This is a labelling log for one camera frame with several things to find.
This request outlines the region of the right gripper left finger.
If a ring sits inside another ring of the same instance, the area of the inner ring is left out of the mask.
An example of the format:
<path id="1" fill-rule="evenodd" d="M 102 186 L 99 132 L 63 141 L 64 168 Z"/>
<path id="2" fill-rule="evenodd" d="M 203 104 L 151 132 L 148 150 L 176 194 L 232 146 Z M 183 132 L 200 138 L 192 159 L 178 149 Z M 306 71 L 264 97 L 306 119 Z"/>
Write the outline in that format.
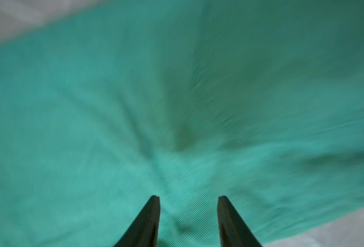
<path id="1" fill-rule="evenodd" d="M 160 198 L 151 196 L 114 247 L 156 247 L 160 220 Z"/>

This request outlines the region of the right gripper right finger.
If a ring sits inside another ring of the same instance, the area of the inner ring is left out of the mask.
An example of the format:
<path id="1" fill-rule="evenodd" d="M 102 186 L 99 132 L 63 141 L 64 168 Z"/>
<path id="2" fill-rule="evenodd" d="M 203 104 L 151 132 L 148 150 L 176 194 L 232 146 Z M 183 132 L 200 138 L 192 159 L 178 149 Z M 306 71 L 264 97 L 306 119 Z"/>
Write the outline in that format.
<path id="1" fill-rule="evenodd" d="M 217 214 L 221 247 L 262 247 L 226 196 L 218 198 Z"/>

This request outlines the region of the green long pants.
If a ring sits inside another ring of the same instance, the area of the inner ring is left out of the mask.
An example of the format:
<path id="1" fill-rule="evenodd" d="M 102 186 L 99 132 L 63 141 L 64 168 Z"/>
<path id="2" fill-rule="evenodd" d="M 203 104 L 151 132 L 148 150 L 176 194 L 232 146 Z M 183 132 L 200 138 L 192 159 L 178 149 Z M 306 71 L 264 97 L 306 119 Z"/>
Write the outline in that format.
<path id="1" fill-rule="evenodd" d="M 0 247 L 270 243 L 364 207 L 364 1 L 106 1 L 0 46 Z"/>

